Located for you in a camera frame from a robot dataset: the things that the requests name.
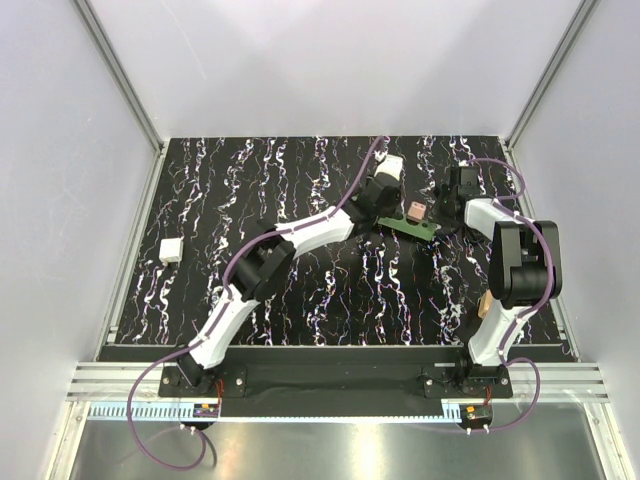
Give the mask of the pink charger plug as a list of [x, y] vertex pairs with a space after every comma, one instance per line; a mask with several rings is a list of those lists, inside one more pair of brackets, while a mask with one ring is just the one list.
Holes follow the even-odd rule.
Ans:
[[412, 201], [406, 213], [408, 221], [422, 223], [427, 214], [427, 206], [423, 203]]

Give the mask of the green power strip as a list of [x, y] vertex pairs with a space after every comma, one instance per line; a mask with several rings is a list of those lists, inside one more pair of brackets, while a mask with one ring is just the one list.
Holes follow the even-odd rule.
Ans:
[[438, 224], [427, 220], [411, 220], [400, 211], [394, 212], [391, 216], [379, 217], [377, 224], [424, 241], [433, 239], [439, 228]]

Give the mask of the white charger plug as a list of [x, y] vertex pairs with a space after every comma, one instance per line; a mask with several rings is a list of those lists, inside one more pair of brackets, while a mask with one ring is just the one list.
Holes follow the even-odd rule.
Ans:
[[181, 238], [162, 239], [159, 246], [159, 260], [168, 266], [179, 264], [183, 256], [183, 240]]

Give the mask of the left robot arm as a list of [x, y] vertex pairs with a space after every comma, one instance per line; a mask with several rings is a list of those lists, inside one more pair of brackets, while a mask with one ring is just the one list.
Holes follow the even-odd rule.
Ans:
[[213, 368], [223, 361], [246, 318], [286, 282], [295, 259], [360, 236], [394, 213], [401, 200], [401, 171], [399, 159], [392, 156], [338, 205], [294, 222], [259, 224], [259, 235], [225, 269], [223, 291], [206, 323], [177, 358], [181, 384], [190, 393], [203, 396], [214, 388]]

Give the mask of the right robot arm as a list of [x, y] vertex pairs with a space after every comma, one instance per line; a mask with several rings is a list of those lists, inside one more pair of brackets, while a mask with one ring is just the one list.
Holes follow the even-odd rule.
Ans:
[[467, 227], [491, 242], [488, 287], [493, 297], [457, 362], [453, 381], [476, 396], [502, 381], [507, 356], [526, 322], [562, 289], [559, 230], [482, 194], [477, 165], [454, 166], [437, 190], [439, 222]]

